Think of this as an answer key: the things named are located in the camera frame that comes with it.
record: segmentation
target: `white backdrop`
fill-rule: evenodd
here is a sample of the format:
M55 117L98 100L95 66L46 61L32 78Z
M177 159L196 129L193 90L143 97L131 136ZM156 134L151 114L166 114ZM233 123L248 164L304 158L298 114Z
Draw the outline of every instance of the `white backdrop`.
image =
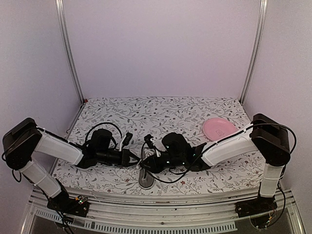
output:
M290 187L312 233L312 2L269 1L262 42L245 102L252 116L264 113L291 127L298 146L283 185Z
M259 0L67 0L86 98L238 97Z
M79 107L55 3L0 1L0 137L26 117L60 136ZM45 168L53 158L37 155ZM0 233L17 234L33 186L0 160Z

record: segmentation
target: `black cable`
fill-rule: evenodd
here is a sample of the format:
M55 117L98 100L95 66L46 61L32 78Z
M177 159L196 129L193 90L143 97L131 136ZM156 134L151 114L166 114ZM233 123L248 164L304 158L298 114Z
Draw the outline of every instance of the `black cable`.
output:
M118 132L119 132L119 134L120 134L120 137L122 138L121 130L120 130L115 124L110 123L110 122L103 122L103 123L99 123L99 124L93 126L93 127L88 131L88 133L87 133L87 135L86 135L86 137L85 137L85 139L84 139L84 142L87 142L88 136L89 136L89 134L92 132L93 129L95 129L96 127L98 127L98 126L100 126L100 125L103 125L103 124L109 124L109 125L114 126L114 127L118 130Z
M281 191L281 193L282 193L282 195L283 195L283 197L284 197L284 205L283 205L283 209L282 209L282 212L281 212L281 214L279 215L279 217L278 217L273 223L270 223L270 224L268 225L268 227L274 225L274 224L281 218L281 216L282 216L283 213L284 213L285 207L286 207L286 196L285 196L285 193L284 193L284 191L282 190L282 187L281 187L281 185L280 185L279 182L278 182L278 184L277 184L277 187L278 187L278 189Z
M15 177L14 169L12 169L12 176L13 176L13 178L15 179L15 181L16 181L17 183L20 183L20 182L21 182L21 173L20 173L20 171L19 171L19 179L17 179L17 178Z

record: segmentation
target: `floral mat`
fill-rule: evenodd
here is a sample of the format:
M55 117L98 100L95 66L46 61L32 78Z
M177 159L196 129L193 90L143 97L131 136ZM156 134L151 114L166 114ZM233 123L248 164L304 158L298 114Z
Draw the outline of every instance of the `floral mat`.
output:
M140 155L143 138L147 134L157 141L170 132L181 133L192 146L209 141L202 131L205 120L221 117L240 129L249 119L235 98L207 97L128 97L92 98L86 103L69 140L82 144L86 133L100 122L116 124L123 134L130 132L133 138L127 146ZM102 125L113 132L120 141L118 132L110 125ZM212 194L257 187L261 180L264 158L259 152L233 157L203 172L189 172L173 184L156 182L145 190L139 186L139 170L135 166L117 168L97 165L80 170L65 161L58 160L53 176L64 186L97 192L129 195L191 195ZM176 168L173 172L184 171ZM163 180L174 180L174 175L164 170L157 174Z

